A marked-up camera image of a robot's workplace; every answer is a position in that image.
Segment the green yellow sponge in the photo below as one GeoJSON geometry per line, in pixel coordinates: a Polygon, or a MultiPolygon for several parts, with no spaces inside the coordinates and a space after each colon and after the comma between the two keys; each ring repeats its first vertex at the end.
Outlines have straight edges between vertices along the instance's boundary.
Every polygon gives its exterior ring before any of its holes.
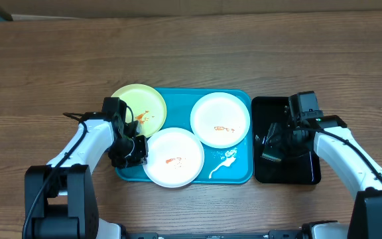
{"type": "Polygon", "coordinates": [[[262,158],[275,163],[280,163],[284,159],[285,153],[282,149],[282,136],[283,128],[281,124],[272,123],[263,142],[265,148],[262,153],[262,158]]]}

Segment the yellow-green plate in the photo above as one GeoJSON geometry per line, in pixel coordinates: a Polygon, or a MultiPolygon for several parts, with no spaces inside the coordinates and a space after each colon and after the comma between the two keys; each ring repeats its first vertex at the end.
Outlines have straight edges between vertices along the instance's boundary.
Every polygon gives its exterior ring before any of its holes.
{"type": "Polygon", "coordinates": [[[154,88],[144,84],[130,84],[111,96],[120,98],[132,109],[133,115],[127,110],[125,120],[138,121],[141,135],[150,137],[163,126],[167,115],[166,103],[154,88]]]}

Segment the white plate front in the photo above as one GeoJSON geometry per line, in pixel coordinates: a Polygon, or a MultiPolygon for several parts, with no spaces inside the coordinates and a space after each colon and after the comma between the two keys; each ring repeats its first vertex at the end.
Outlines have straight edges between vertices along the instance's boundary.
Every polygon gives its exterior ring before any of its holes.
{"type": "Polygon", "coordinates": [[[148,140],[147,177],[166,188],[183,187],[191,183],[204,166],[204,148],[188,130],[170,127],[156,132],[148,140]]]}

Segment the white plate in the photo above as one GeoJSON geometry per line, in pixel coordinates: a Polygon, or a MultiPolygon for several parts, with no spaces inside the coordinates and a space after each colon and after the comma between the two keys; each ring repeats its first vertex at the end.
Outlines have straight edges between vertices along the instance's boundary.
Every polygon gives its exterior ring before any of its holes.
{"type": "Polygon", "coordinates": [[[191,183],[204,166],[204,148],[188,130],[170,127],[156,132],[148,140],[147,177],[166,188],[183,187],[191,183]]]}
{"type": "Polygon", "coordinates": [[[250,128],[249,110],[238,97],[214,92],[194,104],[190,125],[203,144],[225,149],[237,145],[247,135],[250,128]]]}

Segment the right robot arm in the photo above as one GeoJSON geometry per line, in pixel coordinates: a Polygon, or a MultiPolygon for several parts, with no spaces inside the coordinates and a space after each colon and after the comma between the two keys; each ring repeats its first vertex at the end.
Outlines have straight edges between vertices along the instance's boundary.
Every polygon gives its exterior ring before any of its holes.
{"type": "Polygon", "coordinates": [[[263,158],[280,162],[306,148],[325,160],[354,199],[351,221],[313,222],[303,238],[382,238],[382,168],[357,143],[338,116],[322,111],[290,110],[291,125],[272,123],[264,139],[263,158]]]}

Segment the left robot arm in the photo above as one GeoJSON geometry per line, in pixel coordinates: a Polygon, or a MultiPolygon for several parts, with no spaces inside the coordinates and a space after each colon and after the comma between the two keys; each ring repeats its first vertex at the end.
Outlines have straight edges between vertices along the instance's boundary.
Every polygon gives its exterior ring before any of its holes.
{"type": "Polygon", "coordinates": [[[23,238],[126,238],[121,225],[100,218],[92,172],[104,153],[116,167],[146,162],[147,139],[128,137],[104,119],[80,120],[67,146],[25,173],[23,238]]]}

